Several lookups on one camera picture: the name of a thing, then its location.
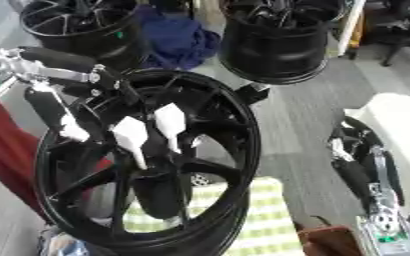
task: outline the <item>black wheel rim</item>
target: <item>black wheel rim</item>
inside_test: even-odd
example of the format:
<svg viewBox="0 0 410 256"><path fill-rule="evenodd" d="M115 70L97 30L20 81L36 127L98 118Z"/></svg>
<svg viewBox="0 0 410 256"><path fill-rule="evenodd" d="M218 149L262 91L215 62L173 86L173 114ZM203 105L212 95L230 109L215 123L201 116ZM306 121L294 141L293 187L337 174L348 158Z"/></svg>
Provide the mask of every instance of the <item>black wheel rim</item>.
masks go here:
<svg viewBox="0 0 410 256"><path fill-rule="evenodd" d="M180 216L182 225L160 232L127 233L119 228L119 220L122 219L122 209L131 182L122 181L134 181L133 178L139 174L118 170L120 166L133 170L133 167L129 169L129 166L132 166L132 159L125 157L119 149L110 149L107 143L99 145L91 142L80 145L62 140L56 133L49 131L38 149L36 191L48 217L75 237L117 250L172 247L212 228L215 223L235 210L235 205L245 195L258 166L258 126L248 106L242 103L231 89L211 78L189 72L151 70L132 73L129 80L145 97L149 112L150 109L174 102L187 114L188 129L179 136L183 155L172 152L167 154L174 159L173 162L180 163L178 167L182 170L181 173L199 172L221 176L227 182L227 190L214 205L196 218L182 217L188 215L183 208ZM94 110L96 115L89 121L94 122L94 116L99 116L102 125L107 127L115 124L123 115L134 115L135 111L139 111L128 108L119 113L117 110L120 109L121 103L123 102L120 102L120 97L109 95L107 98L79 101L73 104L72 109L79 116L82 112L80 109ZM101 132L98 134L100 135L96 136L95 140L105 138L107 141L108 135ZM232 168L195 158L193 151L189 149L194 138L200 134L206 134L220 143L235 160L236 166ZM115 158L112 167L75 177L74 183L70 182L65 189L57 184L58 173L71 170L76 176L78 170L91 170L99 159L110 152ZM115 198L112 224L109 225L117 227L113 232L111 227L98 224L82 215L76 208L78 206L73 205L74 201L67 199L74 198L74 195L79 198L85 190L110 182L116 182L115 196L118 195L118 199Z"/></svg>
<svg viewBox="0 0 410 256"><path fill-rule="evenodd" d="M135 1L122 0L37 0L25 7L21 22L37 36L80 36L120 26L135 7Z"/></svg>

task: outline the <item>wheel spoke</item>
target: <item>wheel spoke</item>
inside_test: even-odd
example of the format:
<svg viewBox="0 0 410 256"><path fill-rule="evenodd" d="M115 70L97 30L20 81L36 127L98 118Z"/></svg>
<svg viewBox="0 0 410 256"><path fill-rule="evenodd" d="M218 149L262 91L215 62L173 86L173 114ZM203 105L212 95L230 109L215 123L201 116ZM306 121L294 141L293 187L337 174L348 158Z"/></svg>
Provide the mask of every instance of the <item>wheel spoke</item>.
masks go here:
<svg viewBox="0 0 410 256"><path fill-rule="evenodd" d="M37 30L37 29L39 29L39 28L41 28L41 27L43 27L43 26L45 26L45 25L50 24L51 22L54 22L54 21L57 21L57 20L60 20L60 19L63 19L63 18L62 18L61 16L52 17L52 18L47 19L47 20L45 20L45 21L42 21L42 22L40 22L40 23L38 23L38 24L35 24L34 26L31 27L31 29Z"/></svg>
<svg viewBox="0 0 410 256"><path fill-rule="evenodd" d="M229 186L237 186L241 182L242 171L226 165L213 163L199 158L187 159L182 166L183 173L208 173L224 178Z"/></svg>
<svg viewBox="0 0 410 256"><path fill-rule="evenodd" d="M188 227L189 224L189 212L188 212L188 206L187 206L187 199L185 198L186 193L185 189L183 187L183 182L181 180L181 173L178 173L175 178L175 187L176 187L176 196L178 200L180 200L180 212L179 216L180 219L182 220L182 225L184 228Z"/></svg>
<svg viewBox="0 0 410 256"><path fill-rule="evenodd" d="M192 110L196 113L199 114L203 109L205 109L212 101L212 99L218 94L218 90L214 89L211 92L209 92L207 95L202 96L200 99L197 100L197 103L194 104L192 107Z"/></svg>
<svg viewBox="0 0 410 256"><path fill-rule="evenodd" d="M175 82L181 77L181 75L175 75L169 80L163 88L160 90L160 93L154 97L154 104L155 107L159 107L159 105L163 104L166 98L168 98L169 94L171 93L170 89L175 84Z"/></svg>
<svg viewBox="0 0 410 256"><path fill-rule="evenodd" d="M115 170L115 198L113 202L112 223L110 225L112 235L123 230L122 217L127 204L127 197L130 191L130 164L131 157L129 155L117 156L119 168Z"/></svg>
<svg viewBox="0 0 410 256"><path fill-rule="evenodd" d="M50 199L54 201L69 202L88 189L112 182L115 177L115 169L116 166L113 165L100 172L92 173L71 184L63 191L50 196Z"/></svg>
<svg viewBox="0 0 410 256"><path fill-rule="evenodd" d="M92 173L95 170L100 169L100 165L105 162L101 162L105 156L110 152L111 148L108 145L98 145L91 143L82 152L79 152L73 157L77 159L77 165L73 171L73 177L75 180L79 180L88 173Z"/></svg>

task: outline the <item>floor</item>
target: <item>floor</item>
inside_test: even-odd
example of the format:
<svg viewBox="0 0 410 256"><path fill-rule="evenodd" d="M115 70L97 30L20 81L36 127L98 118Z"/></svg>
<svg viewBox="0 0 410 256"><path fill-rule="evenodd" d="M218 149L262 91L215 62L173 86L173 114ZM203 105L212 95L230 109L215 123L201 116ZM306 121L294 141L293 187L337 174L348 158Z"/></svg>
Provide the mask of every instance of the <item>floor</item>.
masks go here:
<svg viewBox="0 0 410 256"><path fill-rule="evenodd" d="M355 227L358 201L330 165L326 140L341 121L344 108L359 108L373 95L410 95L410 49L389 68L379 65L385 49L369 46L355 61L331 59L316 78L292 86L274 86L270 97L253 106L261 127L263 154L260 176L279 178L293 218L307 227L321 216L333 224ZM233 88L247 83L214 59L195 71Z"/></svg>

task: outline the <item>blue cloth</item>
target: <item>blue cloth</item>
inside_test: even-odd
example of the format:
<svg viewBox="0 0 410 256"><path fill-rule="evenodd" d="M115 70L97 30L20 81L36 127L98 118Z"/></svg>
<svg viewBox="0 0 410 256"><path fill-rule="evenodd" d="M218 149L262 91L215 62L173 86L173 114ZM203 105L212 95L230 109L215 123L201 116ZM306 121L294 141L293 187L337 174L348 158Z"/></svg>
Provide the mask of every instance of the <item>blue cloth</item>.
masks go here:
<svg viewBox="0 0 410 256"><path fill-rule="evenodd" d="M151 45L146 67L192 69L214 56L220 37L185 15L165 16L150 5L136 11L143 35Z"/></svg>
<svg viewBox="0 0 410 256"><path fill-rule="evenodd" d="M69 244L63 250L59 251L57 256L89 256L90 254L85 248L83 242L76 240L73 243Z"/></svg>

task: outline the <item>green checkered tablecloth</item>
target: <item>green checkered tablecloth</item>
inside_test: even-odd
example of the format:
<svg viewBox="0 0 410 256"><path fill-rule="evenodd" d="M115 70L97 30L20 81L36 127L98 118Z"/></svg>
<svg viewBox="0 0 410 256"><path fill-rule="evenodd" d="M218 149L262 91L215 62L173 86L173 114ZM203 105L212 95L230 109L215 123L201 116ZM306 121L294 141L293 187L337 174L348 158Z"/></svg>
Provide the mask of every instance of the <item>green checkered tablecloth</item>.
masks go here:
<svg viewBox="0 0 410 256"><path fill-rule="evenodd" d="M225 183L194 187L193 199L188 206L191 217L198 216L212 205L225 188ZM304 256L282 191L283 185L277 179L253 180L246 222L226 256ZM129 207L123 220L129 232L154 232L167 228L165 222L144 214L137 202Z"/></svg>

